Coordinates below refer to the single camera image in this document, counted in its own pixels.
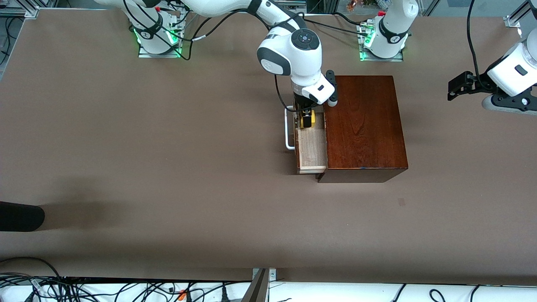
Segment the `brown table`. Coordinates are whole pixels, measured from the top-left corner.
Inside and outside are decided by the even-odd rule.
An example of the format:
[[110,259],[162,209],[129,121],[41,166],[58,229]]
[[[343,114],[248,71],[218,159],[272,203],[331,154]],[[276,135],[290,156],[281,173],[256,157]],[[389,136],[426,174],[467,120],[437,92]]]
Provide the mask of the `brown table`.
[[[247,279],[271,266],[294,281],[537,284],[537,119],[484,110],[484,95],[446,100],[472,68],[465,20],[416,19],[403,63],[360,62],[355,36],[312,28],[325,70],[394,76],[405,173],[295,174],[251,16],[189,62],[138,59],[117,10],[26,21],[0,82],[0,200],[46,204],[54,223],[0,234],[0,255],[71,276]],[[518,39],[500,18],[473,29],[482,70]],[[280,89],[290,102],[287,79]]]

